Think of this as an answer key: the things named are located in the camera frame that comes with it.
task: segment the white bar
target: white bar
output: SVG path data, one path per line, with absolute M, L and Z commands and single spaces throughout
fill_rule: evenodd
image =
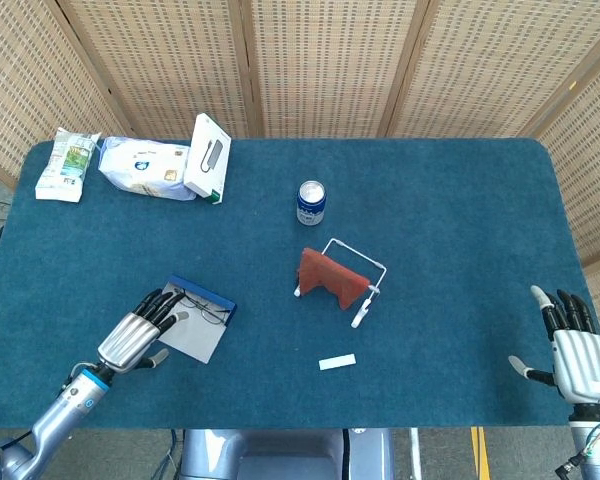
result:
M 413 480 L 422 480 L 422 467 L 420 466 L 420 438 L 418 429 L 409 429 L 411 439 L 411 478 Z
M 355 365 L 356 356 L 353 353 L 350 353 L 349 355 L 342 355 L 341 357 L 325 358 L 318 363 L 320 364 L 320 370 L 346 367 L 347 365 Z

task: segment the wet wipes package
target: wet wipes package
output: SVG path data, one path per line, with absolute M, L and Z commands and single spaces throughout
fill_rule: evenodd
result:
M 100 151 L 100 170 L 120 190 L 193 200 L 196 194 L 185 187 L 184 171 L 189 147 L 170 143 L 108 137 Z
M 36 199 L 77 203 L 99 133 L 73 133 L 59 128 L 49 163 L 36 184 Z

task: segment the beige room divider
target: beige room divider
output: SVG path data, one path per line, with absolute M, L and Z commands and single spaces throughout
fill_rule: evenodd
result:
M 2 0 L 0 180 L 58 126 L 532 136 L 600 317 L 600 0 Z

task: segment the floor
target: floor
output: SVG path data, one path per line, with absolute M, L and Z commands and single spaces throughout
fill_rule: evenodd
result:
M 0 202 L 10 201 L 11 192 L 0 184 Z M 6 218 L 7 213 L 8 207 L 0 205 L 0 218 Z M 0 439 L 21 433 L 0 430 Z M 419 435 L 423 480 L 478 478 L 470 429 L 421 429 Z M 573 454 L 567 427 L 485 428 L 484 437 L 488 469 L 482 470 L 480 480 L 555 479 L 553 470 Z M 58 452 L 43 478 L 150 479 L 170 443 L 168 430 L 79 429 Z M 179 458 L 179 447 L 174 452 L 174 463 Z M 396 480 L 408 480 L 411 474 L 408 430 L 394 431 L 394 448 Z M 170 464 L 164 478 L 171 479 L 173 474 L 174 465 Z M 581 477 L 574 472 L 570 478 Z

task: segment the soda can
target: soda can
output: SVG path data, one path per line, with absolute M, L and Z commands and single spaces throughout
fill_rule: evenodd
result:
M 316 180 L 309 180 L 298 189 L 298 208 L 296 216 L 303 225 L 317 225 L 324 217 L 324 206 L 327 203 L 327 191 L 324 185 Z

